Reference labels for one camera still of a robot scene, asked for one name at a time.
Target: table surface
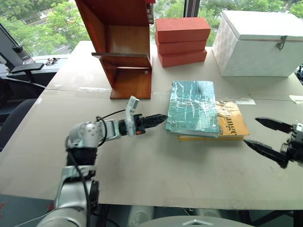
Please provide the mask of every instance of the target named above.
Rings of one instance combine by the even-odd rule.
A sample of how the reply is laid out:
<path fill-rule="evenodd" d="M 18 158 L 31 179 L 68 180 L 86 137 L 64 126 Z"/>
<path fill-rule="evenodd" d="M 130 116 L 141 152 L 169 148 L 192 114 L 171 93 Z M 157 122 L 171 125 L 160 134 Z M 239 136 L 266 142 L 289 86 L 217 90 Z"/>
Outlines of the table surface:
<path fill-rule="evenodd" d="M 303 121 L 303 95 L 294 75 L 288 78 L 222 78 L 213 53 L 204 63 L 163 69 L 153 50 L 152 98 L 136 113 L 166 114 L 171 82 L 211 80 L 217 99 L 253 98 L 239 105 L 251 139 L 279 150 L 288 135 L 263 127 L 255 117 L 288 123 Z M 110 86 L 91 42 L 80 42 L 68 62 L 28 112 L 0 153 L 0 193 L 53 199 L 65 165 L 64 139 L 72 126 L 126 106 L 110 100 Z M 115 116 L 122 119 L 124 115 Z M 303 169 L 281 169 L 242 141 L 183 141 L 164 124 L 134 138 L 122 137 L 98 149 L 96 180 L 100 203 L 216 209 L 303 209 Z"/>

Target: orange foam block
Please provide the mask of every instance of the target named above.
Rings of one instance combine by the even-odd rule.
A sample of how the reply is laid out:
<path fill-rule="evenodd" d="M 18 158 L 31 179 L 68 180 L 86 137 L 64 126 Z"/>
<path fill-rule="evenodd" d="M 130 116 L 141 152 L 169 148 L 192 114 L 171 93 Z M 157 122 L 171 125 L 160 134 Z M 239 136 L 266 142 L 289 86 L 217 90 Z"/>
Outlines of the orange foam block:
<path fill-rule="evenodd" d="M 207 40 L 210 26 L 202 17 L 156 19 L 159 43 Z"/>
<path fill-rule="evenodd" d="M 194 62 L 205 61 L 206 55 L 207 55 L 206 50 L 164 54 L 164 55 L 158 53 L 158 57 L 162 67 L 185 65 Z"/>
<path fill-rule="evenodd" d="M 159 54 L 183 53 L 190 51 L 202 51 L 205 49 L 206 40 L 190 42 L 159 43 L 156 33 L 156 44 Z"/>

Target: book cover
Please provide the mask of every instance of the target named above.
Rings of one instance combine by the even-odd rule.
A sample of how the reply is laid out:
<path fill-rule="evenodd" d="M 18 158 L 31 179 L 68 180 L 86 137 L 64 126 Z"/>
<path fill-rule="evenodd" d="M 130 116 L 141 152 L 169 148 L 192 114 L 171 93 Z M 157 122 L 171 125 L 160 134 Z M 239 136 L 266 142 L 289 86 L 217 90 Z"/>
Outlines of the book cover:
<path fill-rule="evenodd" d="M 218 137 L 213 82 L 173 81 L 166 130 L 179 134 Z"/>
<path fill-rule="evenodd" d="M 250 134 L 237 104 L 230 101 L 217 101 L 216 108 L 219 122 L 218 138 L 179 136 L 179 140 L 242 140 Z"/>

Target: box latch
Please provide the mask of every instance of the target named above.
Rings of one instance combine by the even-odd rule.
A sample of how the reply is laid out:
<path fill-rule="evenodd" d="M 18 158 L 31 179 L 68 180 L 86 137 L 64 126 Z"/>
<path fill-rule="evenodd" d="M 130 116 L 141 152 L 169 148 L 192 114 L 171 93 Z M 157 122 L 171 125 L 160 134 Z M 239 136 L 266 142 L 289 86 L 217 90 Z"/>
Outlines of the box latch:
<path fill-rule="evenodd" d="M 276 47 L 279 49 L 279 51 L 281 51 L 284 47 L 285 41 L 286 41 L 287 36 L 281 36 L 281 42 L 276 44 Z"/>

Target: white storage box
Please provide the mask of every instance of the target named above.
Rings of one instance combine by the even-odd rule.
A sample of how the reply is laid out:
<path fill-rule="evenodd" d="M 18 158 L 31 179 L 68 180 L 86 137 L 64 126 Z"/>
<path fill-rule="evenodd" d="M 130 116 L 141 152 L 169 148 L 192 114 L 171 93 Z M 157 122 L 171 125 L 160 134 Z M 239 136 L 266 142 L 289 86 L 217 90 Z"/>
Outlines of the white storage box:
<path fill-rule="evenodd" d="M 303 22 L 286 13 L 225 10 L 213 52 L 222 76 L 288 77 L 303 62 Z"/>

